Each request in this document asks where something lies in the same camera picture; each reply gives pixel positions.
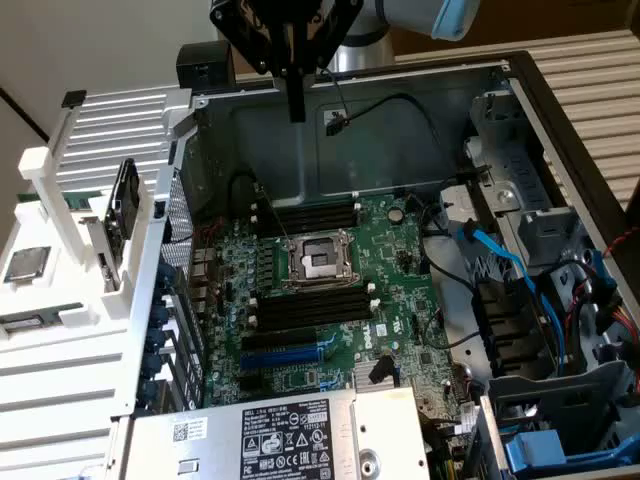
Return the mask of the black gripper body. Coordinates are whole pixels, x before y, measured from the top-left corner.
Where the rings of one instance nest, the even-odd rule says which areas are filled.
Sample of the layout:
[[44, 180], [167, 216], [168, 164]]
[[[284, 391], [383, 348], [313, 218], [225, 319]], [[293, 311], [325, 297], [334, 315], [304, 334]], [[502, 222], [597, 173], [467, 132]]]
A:
[[249, 9], [261, 21], [313, 21], [331, 16], [358, 15], [363, 1], [213, 1], [212, 19], [216, 21], [244, 17]]

